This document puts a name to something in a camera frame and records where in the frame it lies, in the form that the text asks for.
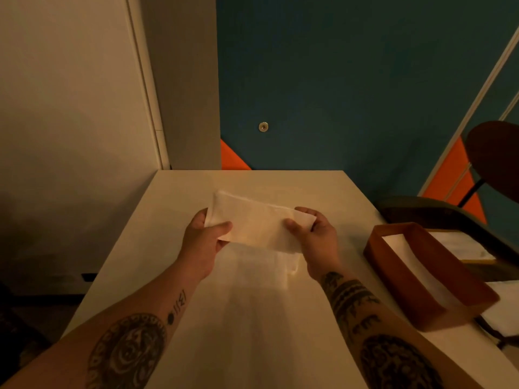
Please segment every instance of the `chair leg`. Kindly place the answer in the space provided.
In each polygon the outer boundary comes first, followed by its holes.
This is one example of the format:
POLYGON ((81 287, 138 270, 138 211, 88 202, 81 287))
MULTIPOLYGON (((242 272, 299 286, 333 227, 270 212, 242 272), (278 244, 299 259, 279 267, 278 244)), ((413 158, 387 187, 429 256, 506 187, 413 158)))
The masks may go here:
POLYGON ((485 183, 483 179, 479 179, 476 184, 467 192, 467 194, 459 201, 458 207, 463 207, 469 201, 469 199, 476 193, 478 189, 485 183))

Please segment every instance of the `dark teal wall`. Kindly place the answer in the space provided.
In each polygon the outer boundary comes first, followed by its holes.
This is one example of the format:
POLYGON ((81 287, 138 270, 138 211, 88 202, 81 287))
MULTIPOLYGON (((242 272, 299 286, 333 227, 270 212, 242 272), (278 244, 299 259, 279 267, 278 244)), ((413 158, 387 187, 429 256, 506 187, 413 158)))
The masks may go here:
POLYGON ((415 195, 518 10, 519 0, 217 0, 222 138, 253 169, 343 169, 372 200, 415 195))
MULTIPOLYGON (((487 95, 467 124, 462 137, 466 138, 470 130, 485 121, 497 120, 519 91, 519 47, 517 47, 487 95)), ((516 106, 506 118, 510 123, 519 124, 519 106, 516 106)), ((475 180, 480 177, 471 169, 475 180)), ((488 226, 504 239, 519 247, 519 204, 501 195, 489 185, 483 185, 478 192, 488 226)))

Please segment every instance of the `paper towel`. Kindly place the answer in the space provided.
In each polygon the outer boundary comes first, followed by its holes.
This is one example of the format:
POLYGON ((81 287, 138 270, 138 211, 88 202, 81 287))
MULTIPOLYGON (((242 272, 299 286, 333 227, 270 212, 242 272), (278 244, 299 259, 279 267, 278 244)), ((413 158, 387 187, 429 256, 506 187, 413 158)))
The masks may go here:
POLYGON ((232 230, 220 240, 262 247, 282 253, 300 253, 301 246, 283 225, 283 219, 291 218, 310 230, 315 216, 287 207, 256 202, 231 195, 225 191, 214 193, 208 208, 205 226, 225 221, 232 222, 232 230))

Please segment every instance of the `wooden tray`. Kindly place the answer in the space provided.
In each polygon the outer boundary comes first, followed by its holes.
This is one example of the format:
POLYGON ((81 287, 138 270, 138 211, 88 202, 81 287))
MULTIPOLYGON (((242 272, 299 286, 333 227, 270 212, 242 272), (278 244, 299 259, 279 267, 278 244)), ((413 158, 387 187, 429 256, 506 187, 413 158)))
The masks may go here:
POLYGON ((464 325, 499 300, 497 293, 414 222, 375 226, 364 256, 411 324, 421 331, 464 325), (460 306, 447 309, 435 300, 382 238, 395 234, 405 236, 416 258, 462 303, 460 306))

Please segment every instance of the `tabletop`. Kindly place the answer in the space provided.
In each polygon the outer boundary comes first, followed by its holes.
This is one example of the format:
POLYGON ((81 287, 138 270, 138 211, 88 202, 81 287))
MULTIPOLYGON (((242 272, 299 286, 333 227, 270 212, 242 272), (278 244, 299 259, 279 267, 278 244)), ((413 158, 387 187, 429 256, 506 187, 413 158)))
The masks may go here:
MULTIPOLYGON (((210 204, 217 189, 321 211, 337 229, 343 264, 403 317, 362 255, 382 217, 344 172, 163 170, 155 175, 65 332, 170 265, 184 228, 195 212, 210 204)), ((263 252, 244 254, 232 245, 218 254, 215 270, 196 290, 147 387, 366 388, 303 258, 297 258, 295 273, 273 279, 280 277, 275 260, 258 260, 263 252)), ((475 325, 424 336, 484 388, 517 386, 519 372, 475 325)))

